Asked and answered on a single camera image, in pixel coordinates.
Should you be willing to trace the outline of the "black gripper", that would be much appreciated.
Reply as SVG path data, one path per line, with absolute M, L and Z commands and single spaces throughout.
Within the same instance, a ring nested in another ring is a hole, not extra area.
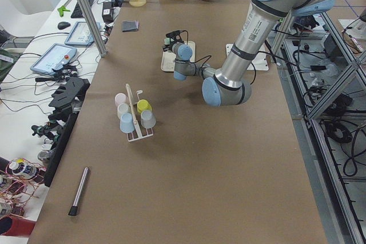
M 179 43 L 179 39 L 176 37 L 164 39 L 164 45 L 162 47 L 163 52 L 177 53 L 177 43 Z

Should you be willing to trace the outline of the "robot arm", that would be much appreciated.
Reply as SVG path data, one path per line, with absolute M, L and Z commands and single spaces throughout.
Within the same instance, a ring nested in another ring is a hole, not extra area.
M 202 95 L 210 106 L 240 105 L 251 95 L 251 86 L 243 78 L 250 63 L 258 54 L 275 23 L 289 13 L 294 16 L 313 15 L 330 10 L 335 0 L 251 0 L 252 9 L 219 69 L 209 65 L 197 66 L 190 61 L 192 49 L 184 44 L 179 31 L 167 33 L 163 50 L 172 52 L 174 78 L 188 76 L 203 78 Z

